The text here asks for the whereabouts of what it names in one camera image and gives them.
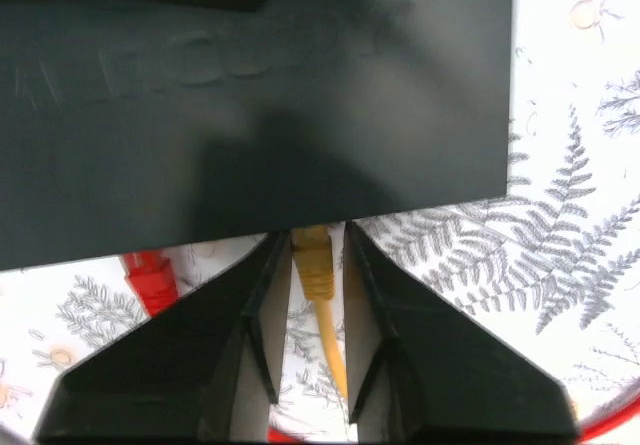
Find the black network switch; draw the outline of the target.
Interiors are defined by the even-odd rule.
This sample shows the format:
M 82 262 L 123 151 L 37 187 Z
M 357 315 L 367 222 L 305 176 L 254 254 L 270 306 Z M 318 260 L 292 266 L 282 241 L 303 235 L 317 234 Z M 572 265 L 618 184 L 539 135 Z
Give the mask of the black network switch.
M 502 196 L 512 0 L 1 0 L 1 266 Z

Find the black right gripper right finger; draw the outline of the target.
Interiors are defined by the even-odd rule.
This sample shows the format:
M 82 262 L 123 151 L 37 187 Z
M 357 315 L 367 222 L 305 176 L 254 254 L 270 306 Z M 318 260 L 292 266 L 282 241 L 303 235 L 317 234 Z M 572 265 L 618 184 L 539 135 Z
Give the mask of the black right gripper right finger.
M 352 222 L 344 246 L 349 420 L 359 442 L 576 442 L 555 379 L 398 267 Z

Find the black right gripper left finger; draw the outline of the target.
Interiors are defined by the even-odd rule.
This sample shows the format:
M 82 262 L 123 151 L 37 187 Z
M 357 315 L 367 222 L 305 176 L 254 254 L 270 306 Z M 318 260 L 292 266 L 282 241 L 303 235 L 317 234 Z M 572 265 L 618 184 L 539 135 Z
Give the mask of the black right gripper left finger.
M 39 444 L 262 443 L 278 400 L 291 278 L 289 236 L 64 372 Z

